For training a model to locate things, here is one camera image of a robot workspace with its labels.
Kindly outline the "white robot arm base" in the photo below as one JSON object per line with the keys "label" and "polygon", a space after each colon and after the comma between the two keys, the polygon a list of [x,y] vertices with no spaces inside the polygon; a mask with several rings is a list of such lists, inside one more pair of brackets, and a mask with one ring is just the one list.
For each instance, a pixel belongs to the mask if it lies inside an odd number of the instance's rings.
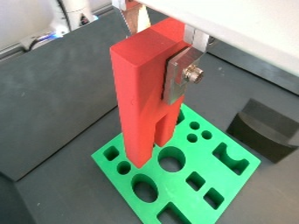
{"label": "white robot arm base", "polygon": [[50,26],[35,34],[23,38],[23,50],[30,52],[47,42],[62,38],[67,33],[94,22],[90,0],[50,0],[52,20]]}

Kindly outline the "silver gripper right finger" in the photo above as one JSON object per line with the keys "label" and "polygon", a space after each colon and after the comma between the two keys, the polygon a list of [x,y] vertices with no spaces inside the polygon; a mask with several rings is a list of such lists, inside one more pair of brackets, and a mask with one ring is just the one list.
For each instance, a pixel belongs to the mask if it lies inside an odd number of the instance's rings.
{"label": "silver gripper right finger", "polygon": [[199,83],[203,77],[200,59],[211,45],[211,36],[186,25],[183,41],[190,44],[168,60],[163,84],[163,101],[172,105],[184,95],[187,84]]}

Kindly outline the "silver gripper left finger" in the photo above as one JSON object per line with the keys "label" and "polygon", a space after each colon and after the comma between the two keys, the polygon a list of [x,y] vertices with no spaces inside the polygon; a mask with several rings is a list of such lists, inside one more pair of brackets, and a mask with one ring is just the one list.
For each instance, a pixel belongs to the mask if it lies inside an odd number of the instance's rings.
{"label": "silver gripper left finger", "polygon": [[131,37],[151,26],[146,6],[136,0],[111,0],[120,17],[126,35]]}

